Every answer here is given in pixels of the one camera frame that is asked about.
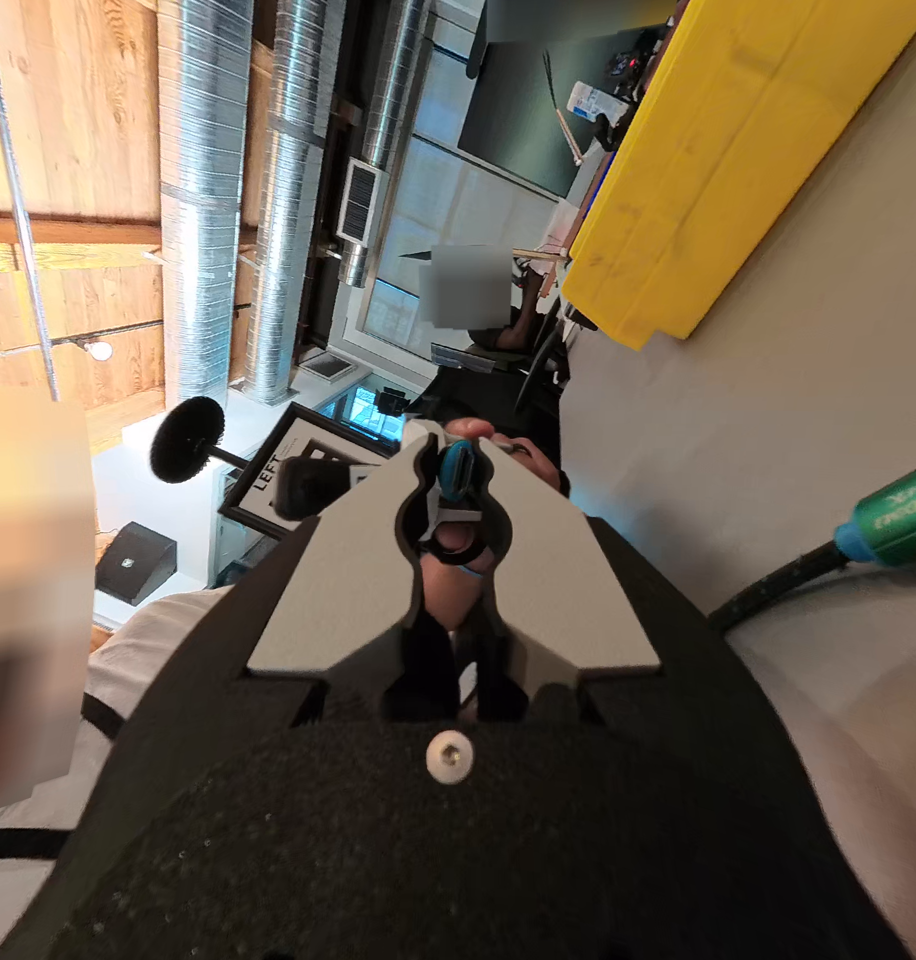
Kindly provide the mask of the yellow plastic bin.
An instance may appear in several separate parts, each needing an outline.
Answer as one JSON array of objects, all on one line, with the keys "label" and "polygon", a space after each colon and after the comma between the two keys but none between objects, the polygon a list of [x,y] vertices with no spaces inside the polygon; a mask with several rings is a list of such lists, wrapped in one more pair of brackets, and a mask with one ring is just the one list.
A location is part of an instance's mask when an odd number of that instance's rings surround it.
[{"label": "yellow plastic bin", "polygon": [[916,35],[916,1],[689,2],[571,248],[611,340],[687,339]]}]

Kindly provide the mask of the black round disc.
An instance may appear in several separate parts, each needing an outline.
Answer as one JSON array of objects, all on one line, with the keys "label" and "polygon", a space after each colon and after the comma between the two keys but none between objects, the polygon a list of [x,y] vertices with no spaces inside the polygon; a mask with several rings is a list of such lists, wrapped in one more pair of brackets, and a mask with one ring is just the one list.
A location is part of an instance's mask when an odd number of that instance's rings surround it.
[{"label": "black round disc", "polygon": [[240,471],[248,469],[248,459],[220,448],[224,427],[224,410],[211,397],[196,396],[176,405],[152,439],[153,476],[167,484],[183,484],[200,474],[212,458]]}]

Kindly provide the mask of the person's left hand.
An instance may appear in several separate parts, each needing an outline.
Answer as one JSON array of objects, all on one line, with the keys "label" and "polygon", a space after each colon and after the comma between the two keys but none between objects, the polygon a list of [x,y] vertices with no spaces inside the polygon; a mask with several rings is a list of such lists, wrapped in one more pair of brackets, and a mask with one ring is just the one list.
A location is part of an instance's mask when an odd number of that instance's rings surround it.
[{"label": "person's left hand", "polygon": [[453,419],[444,426],[444,431],[460,439],[488,440],[554,491],[560,494],[569,491],[568,484],[563,483],[560,469],[530,438],[509,437],[487,420],[473,416]]}]

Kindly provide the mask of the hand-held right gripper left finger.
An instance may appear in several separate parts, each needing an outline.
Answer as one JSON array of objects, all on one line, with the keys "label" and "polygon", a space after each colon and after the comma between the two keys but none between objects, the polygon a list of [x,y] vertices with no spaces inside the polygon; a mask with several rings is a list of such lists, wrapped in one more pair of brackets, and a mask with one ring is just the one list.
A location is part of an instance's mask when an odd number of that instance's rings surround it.
[{"label": "hand-held right gripper left finger", "polygon": [[247,669],[350,691],[392,719],[446,718],[459,677],[448,633],[425,610],[419,549],[438,522],[453,441],[436,423],[405,433],[397,454],[296,527],[294,568]]}]

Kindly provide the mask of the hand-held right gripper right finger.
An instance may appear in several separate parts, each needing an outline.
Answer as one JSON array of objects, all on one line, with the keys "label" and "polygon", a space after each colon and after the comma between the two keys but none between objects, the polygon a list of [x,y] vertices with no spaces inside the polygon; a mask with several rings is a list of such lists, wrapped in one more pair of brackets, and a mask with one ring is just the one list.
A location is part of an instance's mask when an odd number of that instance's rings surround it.
[{"label": "hand-held right gripper right finger", "polygon": [[473,443],[481,534],[477,718],[517,720],[549,686],[659,675],[662,663],[582,510],[487,438]]}]

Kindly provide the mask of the silver ventilation duct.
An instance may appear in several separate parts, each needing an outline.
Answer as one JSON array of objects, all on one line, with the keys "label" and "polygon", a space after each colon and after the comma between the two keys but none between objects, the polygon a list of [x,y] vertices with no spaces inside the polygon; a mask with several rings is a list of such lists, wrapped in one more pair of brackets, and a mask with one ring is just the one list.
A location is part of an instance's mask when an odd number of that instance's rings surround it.
[{"label": "silver ventilation duct", "polygon": [[346,6],[277,6],[245,368],[246,391],[263,402],[289,383]]},{"label": "silver ventilation duct", "polygon": [[157,4],[165,404],[225,404],[253,2]]}]

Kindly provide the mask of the black box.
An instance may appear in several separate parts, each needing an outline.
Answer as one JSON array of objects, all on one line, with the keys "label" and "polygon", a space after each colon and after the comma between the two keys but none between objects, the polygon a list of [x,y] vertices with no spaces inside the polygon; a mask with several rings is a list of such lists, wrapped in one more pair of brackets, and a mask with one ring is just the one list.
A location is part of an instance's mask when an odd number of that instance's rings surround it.
[{"label": "black box", "polygon": [[177,572],[177,567],[178,544],[174,538],[130,521],[97,562],[95,589],[138,607]]}]

